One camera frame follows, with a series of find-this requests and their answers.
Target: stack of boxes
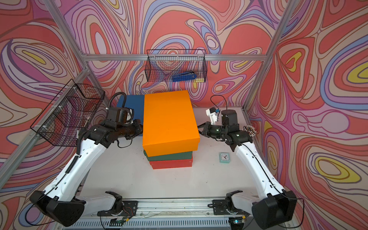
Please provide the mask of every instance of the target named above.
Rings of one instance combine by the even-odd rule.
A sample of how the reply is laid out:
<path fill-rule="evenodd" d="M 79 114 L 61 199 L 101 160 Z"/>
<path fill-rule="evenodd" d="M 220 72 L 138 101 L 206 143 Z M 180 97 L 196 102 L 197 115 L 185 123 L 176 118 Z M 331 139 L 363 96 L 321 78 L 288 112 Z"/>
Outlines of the stack of boxes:
<path fill-rule="evenodd" d="M 143 148 L 153 169 L 191 167 L 199 139 L 187 90 L 145 95 Z"/>

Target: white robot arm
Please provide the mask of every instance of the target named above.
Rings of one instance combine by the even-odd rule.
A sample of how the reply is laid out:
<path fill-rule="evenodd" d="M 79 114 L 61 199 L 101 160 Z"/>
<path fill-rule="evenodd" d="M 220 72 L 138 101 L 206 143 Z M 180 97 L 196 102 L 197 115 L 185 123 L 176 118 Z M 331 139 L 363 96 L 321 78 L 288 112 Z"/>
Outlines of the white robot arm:
<path fill-rule="evenodd" d="M 205 137 L 220 139 L 230 146 L 248 168 L 253 178 L 258 197 L 249 196 L 242 191 L 227 194 L 227 209 L 243 210 L 254 216 L 257 224 L 266 229 L 290 221 L 293 217 L 297 198 L 293 191 L 286 192 L 284 187 L 271 174 L 246 131 L 239 130 L 235 110 L 221 111 L 222 125 L 203 123 L 199 133 Z"/>
<path fill-rule="evenodd" d="M 117 141 L 119 137 L 131 140 L 143 133 L 140 120 L 132 120 L 134 115 L 132 109 L 116 107 L 108 109 L 105 120 L 80 135 L 77 140 L 77 152 L 59 175 L 44 191 L 34 191 L 30 197 L 33 205 L 44 215 L 66 227 L 74 224 L 81 216 L 98 211 L 109 211 L 108 213 L 112 215 L 122 212 L 124 204 L 122 197 L 117 193 L 107 191 L 90 197 L 75 196 L 93 163 L 111 143 Z"/>

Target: black wire basket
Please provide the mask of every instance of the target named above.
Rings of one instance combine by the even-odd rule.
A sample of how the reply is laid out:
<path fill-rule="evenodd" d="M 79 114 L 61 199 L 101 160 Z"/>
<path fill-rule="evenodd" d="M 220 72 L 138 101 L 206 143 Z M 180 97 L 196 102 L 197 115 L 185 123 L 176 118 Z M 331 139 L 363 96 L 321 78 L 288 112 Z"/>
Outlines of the black wire basket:
<path fill-rule="evenodd" d="M 42 125 L 34 125 L 49 106 L 31 125 L 32 130 L 54 146 L 77 146 L 78 133 L 81 129 L 88 128 L 105 97 L 102 89 L 91 85 L 76 84 L 74 81 L 71 86 L 69 84 L 70 82 L 63 88 L 67 91 L 65 97 L 58 105 L 52 106 L 52 112 L 46 121 Z"/>
<path fill-rule="evenodd" d="M 206 82 L 207 63 L 204 49 L 147 50 L 145 67 L 148 82 Z"/>

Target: alarm clock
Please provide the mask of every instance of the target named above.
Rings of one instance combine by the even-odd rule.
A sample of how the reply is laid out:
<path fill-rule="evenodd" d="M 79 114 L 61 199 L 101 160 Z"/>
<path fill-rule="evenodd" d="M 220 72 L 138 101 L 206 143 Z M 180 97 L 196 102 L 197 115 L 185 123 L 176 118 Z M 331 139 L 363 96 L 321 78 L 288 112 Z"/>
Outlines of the alarm clock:
<path fill-rule="evenodd" d="M 230 163 L 230 154 L 229 153 L 220 153 L 220 163 Z"/>

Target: psychedelic wallpaper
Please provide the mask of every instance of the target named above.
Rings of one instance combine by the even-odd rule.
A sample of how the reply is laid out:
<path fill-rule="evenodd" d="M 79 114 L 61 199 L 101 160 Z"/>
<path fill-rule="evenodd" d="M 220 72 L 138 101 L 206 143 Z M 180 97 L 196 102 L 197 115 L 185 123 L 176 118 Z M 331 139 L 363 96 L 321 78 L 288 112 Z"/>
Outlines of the psychedelic wallpaper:
<path fill-rule="evenodd" d="M 302 229 L 368 229 L 368 1 L 301 0 L 247 111 Z"/>
<path fill-rule="evenodd" d="M 42 0 L 0 1 L 0 22 L 1 167 L 39 113 L 81 68 Z M 0 190 L 0 229 L 29 227 L 24 216 L 30 194 L 53 180 L 72 152 L 39 140 Z M 35 208 L 28 219 L 34 224 L 48 221 Z"/>
<path fill-rule="evenodd" d="M 282 0 L 57 1 L 86 54 L 146 54 L 147 49 L 205 49 L 207 54 L 265 54 L 283 13 Z M 146 82 L 144 61 L 93 61 L 106 95 L 187 89 L 193 106 L 214 94 L 242 106 L 260 62 L 211 61 L 205 83 Z M 224 105 L 219 98 L 215 102 Z"/>

